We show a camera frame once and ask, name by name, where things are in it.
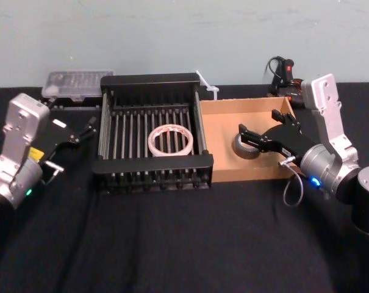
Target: black table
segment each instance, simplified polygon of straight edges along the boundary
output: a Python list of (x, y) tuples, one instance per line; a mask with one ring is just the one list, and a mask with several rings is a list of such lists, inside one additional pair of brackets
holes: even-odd
[[(338, 89), (346, 135), (368, 166), (369, 83)], [(39, 98), (40, 90), (0, 89), (0, 150), (8, 101), (20, 92)], [(222, 86), (219, 96), (266, 91)], [(295, 112), (318, 140), (310, 112)], [(77, 129), (90, 113), (53, 116)], [(334, 198), (306, 185), (302, 204), (288, 208), (281, 180), (97, 197), (95, 154), (96, 141), (89, 152), (65, 152), (66, 176), (20, 207), (0, 253), (0, 292), (369, 292), (369, 236)]]

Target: black dish rack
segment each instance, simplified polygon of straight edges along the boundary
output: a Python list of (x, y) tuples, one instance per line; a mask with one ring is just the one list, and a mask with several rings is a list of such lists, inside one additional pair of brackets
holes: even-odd
[[(204, 136), (195, 73), (105, 76), (98, 159), (93, 173), (104, 193), (141, 190), (208, 188), (213, 156)], [(164, 124), (179, 124), (193, 135), (187, 156), (154, 157), (148, 149), (150, 132)], [(175, 153), (184, 136), (169, 132), (156, 147)]]

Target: roll of tape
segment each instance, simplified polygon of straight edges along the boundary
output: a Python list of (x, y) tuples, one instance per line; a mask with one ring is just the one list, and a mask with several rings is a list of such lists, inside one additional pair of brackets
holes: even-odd
[[(168, 131), (175, 131), (175, 132), (181, 133), (182, 135), (186, 136), (186, 138), (188, 139), (187, 145), (183, 147), (181, 151), (178, 151), (176, 153), (165, 153), (156, 148), (156, 143), (155, 143), (156, 137)], [(187, 128), (181, 125), (176, 125), (176, 124), (161, 125), (153, 129), (152, 132), (150, 132), (150, 135), (148, 137), (149, 150), (155, 157), (186, 156), (191, 152), (193, 142), (194, 142), (194, 138), (192, 136), (192, 133)]]
[(237, 134), (234, 137), (232, 147), (234, 153), (243, 159), (254, 159), (260, 154), (259, 149), (254, 146), (247, 145), (246, 143), (242, 143), (240, 134)]

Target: cardboard box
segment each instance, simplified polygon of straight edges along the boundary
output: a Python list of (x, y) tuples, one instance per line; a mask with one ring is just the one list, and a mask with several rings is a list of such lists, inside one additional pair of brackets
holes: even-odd
[(260, 153), (247, 160), (238, 157), (232, 142), (238, 125), (263, 134), (280, 122), (271, 118), (271, 111), (293, 113), (286, 98), (225, 99), (201, 101), (207, 149), (214, 157), (212, 182), (289, 178), (290, 170), (278, 166), (284, 157), (277, 153)]

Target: blue indicator light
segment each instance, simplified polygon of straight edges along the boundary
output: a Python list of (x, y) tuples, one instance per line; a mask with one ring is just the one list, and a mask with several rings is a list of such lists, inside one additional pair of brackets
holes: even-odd
[(320, 180), (318, 180), (316, 177), (311, 177), (310, 178), (311, 183), (315, 186), (315, 187), (320, 187), (321, 186), (321, 182)]

